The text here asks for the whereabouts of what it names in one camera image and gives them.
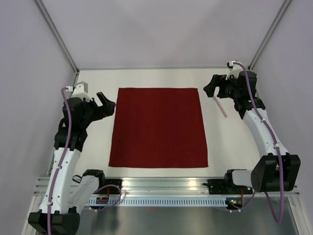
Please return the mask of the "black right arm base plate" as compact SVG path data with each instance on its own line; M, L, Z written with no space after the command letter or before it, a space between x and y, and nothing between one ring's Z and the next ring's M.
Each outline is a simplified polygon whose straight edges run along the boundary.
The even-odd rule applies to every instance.
M209 179L203 186L207 187L210 195L252 195L253 190L245 186L228 185L223 179Z

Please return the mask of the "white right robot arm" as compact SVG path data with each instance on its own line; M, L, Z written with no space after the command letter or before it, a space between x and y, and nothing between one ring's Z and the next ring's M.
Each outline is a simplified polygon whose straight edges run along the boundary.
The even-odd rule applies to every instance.
M300 158L291 154L273 131L266 107L256 96L256 84L254 72L241 71L237 76L215 74L203 89L208 97L213 97L218 88L218 98L234 101L234 108L249 128L260 155L253 170L229 169L224 175L223 187L228 193L235 193L241 186L256 192L292 191Z

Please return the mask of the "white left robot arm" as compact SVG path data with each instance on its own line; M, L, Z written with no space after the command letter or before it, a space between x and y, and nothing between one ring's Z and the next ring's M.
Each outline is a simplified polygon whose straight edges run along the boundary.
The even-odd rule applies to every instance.
M51 175L45 196L37 212L28 216L28 224L42 235L74 235L80 224L80 214L95 192L107 188L105 174L99 169L87 169L77 188L71 192L74 170L87 139L88 126L110 117L116 103L102 92L94 98L73 96L64 99L63 115L54 137L54 157Z

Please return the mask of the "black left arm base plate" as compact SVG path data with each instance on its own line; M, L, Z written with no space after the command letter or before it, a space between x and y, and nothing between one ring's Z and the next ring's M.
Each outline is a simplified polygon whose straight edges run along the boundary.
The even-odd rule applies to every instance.
M122 179L107 179L105 181L105 185L115 185L116 187L122 188ZM101 190L101 194L108 194L108 195L118 195L119 190L113 186L105 187Z

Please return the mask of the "silver table knife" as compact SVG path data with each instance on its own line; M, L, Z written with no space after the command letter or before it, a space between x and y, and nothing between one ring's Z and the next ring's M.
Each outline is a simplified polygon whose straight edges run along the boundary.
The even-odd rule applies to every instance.
M216 98L215 95L213 96L213 99L214 99L214 101L216 102L216 104L218 105L218 107L219 107L221 113L223 114L223 116L224 116L225 118L227 118L227 114L226 114L225 110L223 109L221 103L218 101L218 99Z

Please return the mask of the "dark red cloth napkin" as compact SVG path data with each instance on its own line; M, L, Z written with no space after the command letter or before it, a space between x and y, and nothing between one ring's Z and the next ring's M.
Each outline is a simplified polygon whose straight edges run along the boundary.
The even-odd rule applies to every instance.
M109 166L208 167L198 90L120 88Z

